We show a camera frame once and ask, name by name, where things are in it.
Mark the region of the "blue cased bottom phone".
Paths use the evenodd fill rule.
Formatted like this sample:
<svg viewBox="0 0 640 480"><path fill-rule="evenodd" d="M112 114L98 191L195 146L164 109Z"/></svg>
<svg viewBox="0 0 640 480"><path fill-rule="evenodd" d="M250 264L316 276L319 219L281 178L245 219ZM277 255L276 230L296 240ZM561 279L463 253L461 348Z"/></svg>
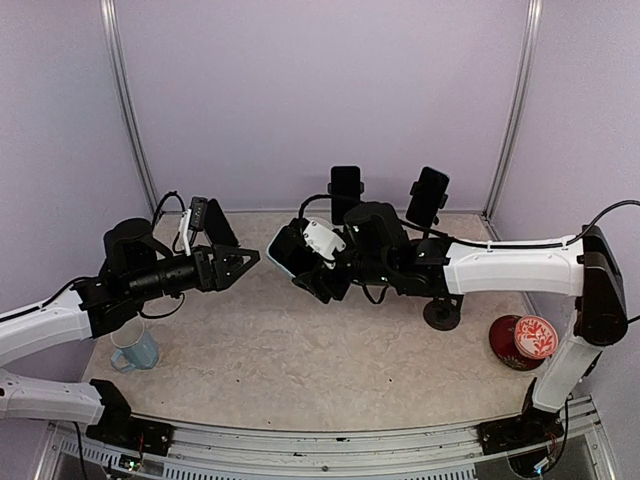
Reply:
<svg viewBox="0 0 640 480"><path fill-rule="evenodd" d="M266 249L267 257L290 277L312 271L320 258L303 241L300 231L290 225L283 226Z"/></svg>

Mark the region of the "black pole phone stand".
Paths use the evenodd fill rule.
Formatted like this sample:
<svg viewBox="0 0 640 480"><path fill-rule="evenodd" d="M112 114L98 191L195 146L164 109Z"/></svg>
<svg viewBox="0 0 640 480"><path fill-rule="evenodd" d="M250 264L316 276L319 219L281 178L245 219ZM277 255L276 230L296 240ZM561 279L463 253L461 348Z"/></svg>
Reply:
<svg viewBox="0 0 640 480"><path fill-rule="evenodd" d="M327 192L331 195L359 197L364 192L364 184L362 182L331 182L327 186Z"/></svg>
<svg viewBox="0 0 640 480"><path fill-rule="evenodd" d="M430 228L437 224L437 213L447 201L447 185L443 182L415 182L411 188L411 200L406 212L406 219L416 226L425 229L424 236Z"/></svg>

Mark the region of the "black teal phone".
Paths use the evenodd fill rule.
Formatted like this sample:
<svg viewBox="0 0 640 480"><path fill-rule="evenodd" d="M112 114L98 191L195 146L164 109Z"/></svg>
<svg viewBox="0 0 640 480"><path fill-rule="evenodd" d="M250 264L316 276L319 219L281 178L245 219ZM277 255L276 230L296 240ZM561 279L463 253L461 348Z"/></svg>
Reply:
<svg viewBox="0 0 640 480"><path fill-rule="evenodd" d="M360 200L363 192L358 166L333 166L328 193L331 195L331 222L342 225L344 215Z"/></svg>

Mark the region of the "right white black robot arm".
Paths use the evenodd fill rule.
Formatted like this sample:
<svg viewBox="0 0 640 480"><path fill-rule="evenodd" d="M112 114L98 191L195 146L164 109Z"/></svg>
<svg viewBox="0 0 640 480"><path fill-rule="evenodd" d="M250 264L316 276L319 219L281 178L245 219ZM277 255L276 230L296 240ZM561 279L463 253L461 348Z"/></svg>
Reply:
<svg viewBox="0 0 640 480"><path fill-rule="evenodd" d="M456 323L458 304L470 293L575 298L570 329L534 380L531 406L511 423L512 436L523 444L549 429L549 413L560 409L601 352L629 328L621 273L595 224L546 241L481 243L439 233L412 240L408 223L390 204L362 202L345 213L342 229L302 213L289 226L302 256L292 270L293 282L323 303L342 299L351 285L379 286L427 298L428 311Z"/></svg>

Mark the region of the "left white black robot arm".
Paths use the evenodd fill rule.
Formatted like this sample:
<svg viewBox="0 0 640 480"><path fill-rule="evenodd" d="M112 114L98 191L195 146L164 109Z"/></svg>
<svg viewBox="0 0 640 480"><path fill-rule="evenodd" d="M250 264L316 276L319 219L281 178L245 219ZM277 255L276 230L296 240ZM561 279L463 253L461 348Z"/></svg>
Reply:
<svg viewBox="0 0 640 480"><path fill-rule="evenodd" d="M146 302L195 289L230 288L260 259L238 245L229 226L209 244L175 254L153 235L151 223L131 218L103 237L106 259L95 277L70 281L51 299L1 317L1 363L50 347L97 339L140 316ZM121 445L140 424L110 381L62 383L1 373L1 416L82 423L102 428Z"/></svg>

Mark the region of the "right flat black phone stand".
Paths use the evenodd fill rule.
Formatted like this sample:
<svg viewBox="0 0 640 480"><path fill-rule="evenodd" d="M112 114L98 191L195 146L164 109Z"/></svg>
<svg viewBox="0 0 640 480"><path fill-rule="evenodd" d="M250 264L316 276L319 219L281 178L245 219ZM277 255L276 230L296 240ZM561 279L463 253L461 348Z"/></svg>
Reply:
<svg viewBox="0 0 640 480"><path fill-rule="evenodd" d="M434 298L423 309L425 322L438 331L455 329L461 319L463 296L456 295L448 298Z"/></svg>

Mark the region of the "light blue mug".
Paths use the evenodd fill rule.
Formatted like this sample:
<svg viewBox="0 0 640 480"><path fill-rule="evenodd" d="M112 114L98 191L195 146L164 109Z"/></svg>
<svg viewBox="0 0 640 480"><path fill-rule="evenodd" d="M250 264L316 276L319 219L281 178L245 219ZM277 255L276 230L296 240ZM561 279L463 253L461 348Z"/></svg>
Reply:
<svg viewBox="0 0 640 480"><path fill-rule="evenodd" d="M159 361L159 348L141 319L133 319L110 334L114 352L110 364L118 372L150 370Z"/></svg>

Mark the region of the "dark red saucer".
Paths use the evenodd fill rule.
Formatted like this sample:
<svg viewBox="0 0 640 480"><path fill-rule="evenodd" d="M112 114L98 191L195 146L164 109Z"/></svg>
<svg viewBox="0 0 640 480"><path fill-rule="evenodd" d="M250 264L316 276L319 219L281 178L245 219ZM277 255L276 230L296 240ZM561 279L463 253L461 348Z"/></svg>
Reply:
<svg viewBox="0 0 640 480"><path fill-rule="evenodd" d="M489 330L491 350L505 366L516 371L531 371L543 364L522 355L515 344L515 327L520 320L518 315L504 315L497 318Z"/></svg>

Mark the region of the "red patterned bowl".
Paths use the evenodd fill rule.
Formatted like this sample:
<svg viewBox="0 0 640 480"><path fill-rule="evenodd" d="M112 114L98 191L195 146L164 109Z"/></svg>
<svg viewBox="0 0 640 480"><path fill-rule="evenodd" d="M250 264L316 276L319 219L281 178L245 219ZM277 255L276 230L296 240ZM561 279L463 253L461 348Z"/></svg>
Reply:
<svg viewBox="0 0 640 480"><path fill-rule="evenodd" d="M538 316L523 316L515 325L514 342L519 353L534 360L552 356L559 337L551 323Z"/></svg>

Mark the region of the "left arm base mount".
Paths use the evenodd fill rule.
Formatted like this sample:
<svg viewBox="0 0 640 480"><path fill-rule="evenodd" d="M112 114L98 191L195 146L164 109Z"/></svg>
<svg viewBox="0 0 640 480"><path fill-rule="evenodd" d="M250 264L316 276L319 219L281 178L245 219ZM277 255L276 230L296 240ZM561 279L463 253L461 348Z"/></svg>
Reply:
<svg viewBox="0 0 640 480"><path fill-rule="evenodd" d="M89 384L99 393L104 410L95 424L86 427L88 438L142 454L167 456L174 434L171 424L133 415L127 400L110 381L92 379Z"/></svg>

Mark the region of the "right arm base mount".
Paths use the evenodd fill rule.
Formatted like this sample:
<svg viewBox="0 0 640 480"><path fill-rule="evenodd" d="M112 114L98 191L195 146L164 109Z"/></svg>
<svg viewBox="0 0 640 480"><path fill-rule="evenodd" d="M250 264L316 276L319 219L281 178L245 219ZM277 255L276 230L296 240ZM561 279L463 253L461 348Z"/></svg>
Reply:
<svg viewBox="0 0 640 480"><path fill-rule="evenodd" d="M484 455L529 447L564 435L565 428L560 419L560 411L547 412L534 406L535 385L536 380L533 380L527 389L519 414L482 422L477 426Z"/></svg>

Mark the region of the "left aluminium frame post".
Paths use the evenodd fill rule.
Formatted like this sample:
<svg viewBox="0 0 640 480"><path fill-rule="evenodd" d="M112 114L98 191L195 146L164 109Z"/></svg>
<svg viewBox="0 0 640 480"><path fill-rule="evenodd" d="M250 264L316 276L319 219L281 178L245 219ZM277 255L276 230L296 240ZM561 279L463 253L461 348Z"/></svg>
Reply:
<svg viewBox="0 0 640 480"><path fill-rule="evenodd" d="M148 208L151 213L154 213L159 205L159 198L143 146L133 97L128 82L124 49L119 31L116 2L113 0L101 0L99 5L109 52L111 70L114 76L116 95L131 147L133 162Z"/></svg>

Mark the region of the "aluminium frame post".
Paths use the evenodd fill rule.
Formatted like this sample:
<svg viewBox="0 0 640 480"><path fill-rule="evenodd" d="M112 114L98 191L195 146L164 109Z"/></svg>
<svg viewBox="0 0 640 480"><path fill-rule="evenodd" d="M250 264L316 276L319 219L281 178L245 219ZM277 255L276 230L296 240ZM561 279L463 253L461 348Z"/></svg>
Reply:
<svg viewBox="0 0 640 480"><path fill-rule="evenodd" d="M131 147L133 162L148 208L151 213L154 213L159 205L159 198L143 146L133 97L128 82L124 49L119 31L116 2L113 0L101 0L99 5L109 52L111 70L114 76L116 95Z"/></svg>
<svg viewBox="0 0 640 480"><path fill-rule="evenodd" d="M496 217L500 199L506 186L509 169L514 158L514 151L525 111L534 66L543 4L544 2L542 0L530 0L527 3L527 16L516 73L516 83L499 152L498 164L483 209L483 217L488 224L492 224Z"/></svg>

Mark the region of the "right aluminium frame post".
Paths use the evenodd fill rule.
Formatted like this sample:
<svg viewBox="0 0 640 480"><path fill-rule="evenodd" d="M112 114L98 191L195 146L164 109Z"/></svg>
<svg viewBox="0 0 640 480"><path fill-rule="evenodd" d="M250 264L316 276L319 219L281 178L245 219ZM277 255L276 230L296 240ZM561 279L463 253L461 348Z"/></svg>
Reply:
<svg viewBox="0 0 640 480"><path fill-rule="evenodd" d="M499 152L498 164L483 209L483 217L488 224L492 224L496 217L500 199L506 186L509 169L514 158L514 151L525 111L534 66L543 4L544 2L542 0L530 0L527 3L527 16L516 73L516 83Z"/></svg>

